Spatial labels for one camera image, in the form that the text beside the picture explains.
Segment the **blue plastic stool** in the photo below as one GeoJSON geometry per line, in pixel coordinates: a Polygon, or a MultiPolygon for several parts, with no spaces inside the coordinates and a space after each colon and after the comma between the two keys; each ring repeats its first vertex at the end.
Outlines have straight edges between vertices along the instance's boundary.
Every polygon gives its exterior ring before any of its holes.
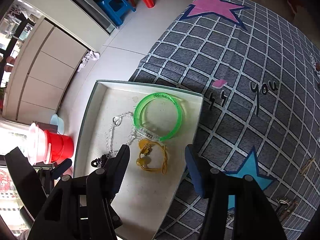
{"type": "Polygon", "coordinates": [[[128,10],[136,11],[136,9],[126,0],[121,1],[121,3],[117,3],[115,0],[101,0],[97,3],[117,26],[123,23],[121,16],[128,10]]]}

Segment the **blue gripper pad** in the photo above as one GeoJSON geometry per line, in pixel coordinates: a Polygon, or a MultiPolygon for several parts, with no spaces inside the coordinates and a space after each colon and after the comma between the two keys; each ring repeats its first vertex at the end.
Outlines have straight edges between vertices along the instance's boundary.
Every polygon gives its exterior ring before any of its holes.
{"type": "Polygon", "coordinates": [[[198,156],[192,144],[186,146],[184,154],[195,191],[200,197],[208,198],[209,192],[207,188],[210,181],[209,172],[211,166],[204,158],[198,156]]]}

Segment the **yellow hair clip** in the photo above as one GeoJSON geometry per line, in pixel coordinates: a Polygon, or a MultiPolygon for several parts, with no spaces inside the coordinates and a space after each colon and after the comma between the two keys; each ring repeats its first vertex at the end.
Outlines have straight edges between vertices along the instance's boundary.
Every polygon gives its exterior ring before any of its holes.
{"type": "Polygon", "coordinates": [[[165,150],[165,145],[162,146],[160,143],[149,141],[148,139],[143,139],[139,142],[139,148],[141,149],[139,152],[139,158],[137,159],[137,165],[140,166],[144,171],[149,172],[157,172],[161,171],[162,174],[167,173],[167,165],[168,165],[168,156],[167,152],[165,150]],[[162,149],[163,153],[163,164],[161,168],[145,168],[144,165],[146,164],[146,161],[144,158],[141,158],[141,154],[149,155],[149,149],[151,145],[158,145],[162,149]]]}

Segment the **green bangle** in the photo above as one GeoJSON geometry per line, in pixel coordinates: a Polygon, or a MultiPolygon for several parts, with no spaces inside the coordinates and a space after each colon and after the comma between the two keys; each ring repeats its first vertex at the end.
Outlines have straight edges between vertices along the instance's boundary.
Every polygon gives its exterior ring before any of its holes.
{"type": "Polygon", "coordinates": [[[170,139],[179,130],[181,123],[182,123],[181,106],[178,104],[177,100],[173,96],[168,95],[166,93],[153,93],[153,94],[147,95],[138,103],[138,105],[134,111],[134,114],[133,114],[133,124],[134,124],[137,132],[140,133],[141,135],[149,138],[151,141],[165,141],[167,139],[170,139]],[[175,107],[177,109],[177,114],[178,114],[177,122],[176,122],[176,125],[173,128],[173,130],[170,131],[167,135],[162,136],[162,137],[149,131],[148,129],[144,128],[141,124],[141,117],[142,117],[142,114],[145,110],[146,105],[149,102],[151,102],[152,100],[157,99],[157,98],[165,98],[165,99],[168,99],[169,101],[171,101],[175,105],[175,107]]]}

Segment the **gray checkered blanket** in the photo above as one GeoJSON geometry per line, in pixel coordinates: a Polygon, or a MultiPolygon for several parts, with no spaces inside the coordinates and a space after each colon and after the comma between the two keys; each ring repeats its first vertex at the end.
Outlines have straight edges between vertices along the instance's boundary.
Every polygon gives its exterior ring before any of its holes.
{"type": "MultiPolygon", "coordinates": [[[[282,223],[287,238],[296,239],[320,202],[320,93],[310,59],[312,54],[320,62],[319,50],[267,8],[250,0],[228,1],[251,8],[236,12],[245,29],[215,14],[180,20],[181,14],[130,81],[202,93],[194,141],[199,155],[222,171],[236,171],[255,146],[259,173],[276,179],[264,191],[271,205],[276,208],[278,197],[298,201],[282,223]],[[219,79],[227,84],[212,87],[219,79]],[[299,170],[312,158],[301,176],[299,170]]],[[[197,239],[206,204],[186,170],[156,239],[197,239]]],[[[225,239],[232,229],[230,216],[225,239]]]]}

